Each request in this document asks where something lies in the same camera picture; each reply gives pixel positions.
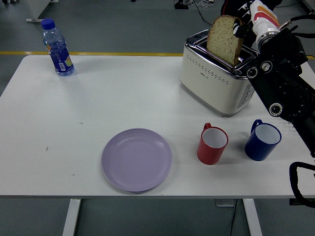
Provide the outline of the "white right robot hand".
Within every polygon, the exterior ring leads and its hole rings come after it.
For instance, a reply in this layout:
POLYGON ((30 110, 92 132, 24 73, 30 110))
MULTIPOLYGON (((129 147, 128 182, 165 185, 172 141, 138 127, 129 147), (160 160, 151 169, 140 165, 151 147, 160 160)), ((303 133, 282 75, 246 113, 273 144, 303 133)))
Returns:
POLYGON ((273 11, 261 0, 251 0, 243 3, 239 9, 242 13, 240 20, 235 20, 233 35, 245 38, 253 32, 256 40, 262 40, 280 31, 280 23, 273 11))

